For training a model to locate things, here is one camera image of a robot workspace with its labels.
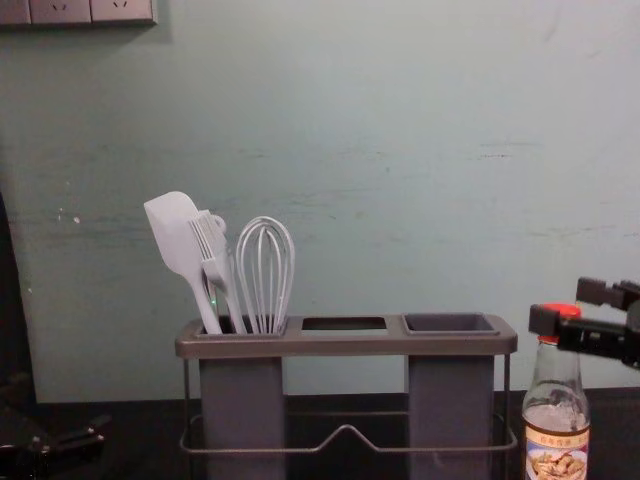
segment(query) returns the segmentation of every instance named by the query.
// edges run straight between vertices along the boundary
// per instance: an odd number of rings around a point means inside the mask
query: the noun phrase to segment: gray plastic top tray
[[[291,316],[281,335],[207,335],[202,321],[194,320],[176,339],[176,355],[184,359],[508,355],[516,351],[517,342],[516,332],[502,318],[481,313]]]

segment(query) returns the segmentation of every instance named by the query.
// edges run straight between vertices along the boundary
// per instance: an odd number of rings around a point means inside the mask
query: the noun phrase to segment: utensil holder
[[[349,334],[328,332],[335,330]],[[378,334],[365,333],[371,330]],[[185,367],[181,448],[207,457],[208,480],[285,480],[286,455],[317,454],[349,433],[377,454],[406,455],[410,480],[489,480],[492,455],[517,445],[508,402],[510,355],[516,348],[511,327],[484,314],[292,316],[281,335],[206,335],[196,320],[176,339]],[[282,358],[357,355],[407,357],[406,444],[381,447],[343,424],[317,445],[287,447]],[[505,403],[501,443],[493,445],[497,355],[504,356]],[[205,448],[191,444],[188,365],[193,359],[200,363]],[[507,480],[506,455],[501,466]]]

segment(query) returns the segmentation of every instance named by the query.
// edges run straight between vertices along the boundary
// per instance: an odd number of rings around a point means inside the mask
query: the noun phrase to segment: dark countertop
[[[640,471],[640,388],[603,389],[587,392],[592,409],[592,441],[589,457],[589,480],[628,480]],[[517,435],[521,435],[519,421],[523,392],[511,395]],[[496,404],[502,395],[496,395]],[[402,410],[406,406],[403,395],[366,395],[293,397],[287,400],[289,411],[322,409]],[[103,413],[112,415],[113,422],[106,432],[107,445],[101,462],[81,467],[73,472],[52,477],[58,480],[178,480],[186,478],[185,458],[177,441],[183,428],[181,401],[118,402],[102,404],[39,405],[32,417],[38,427],[50,433],[62,433],[82,427],[88,420]],[[402,415],[382,417],[343,417],[335,422],[361,425],[372,440],[381,445],[402,443],[406,420]],[[310,445],[322,432],[330,428],[331,420],[316,417],[290,417],[289,438],[298,444]],[[522,478],[520,452],[510,455],[509,478]],[[289,463],[291,479],[398,480],[406,478],[402,457],[387,455],[376,458],[373,453],[343,438],[321,457],[292,459]]]

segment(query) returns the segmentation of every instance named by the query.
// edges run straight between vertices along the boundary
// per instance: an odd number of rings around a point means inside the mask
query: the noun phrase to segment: whisk
[[[291,234],[271,217],[254,218],[238,238],[236,265],[253,333],[280,333],[293,286]]]

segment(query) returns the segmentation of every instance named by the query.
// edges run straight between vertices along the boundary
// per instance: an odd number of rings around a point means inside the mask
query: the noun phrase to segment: wall socket
[[[0,0],[0,25],[31,23],[29,0]]]
[[[152,0],[91,0],[91,18],[99,22],[155,23]]]
[[[91,23],[89,0],[31,0],[34,24]]]

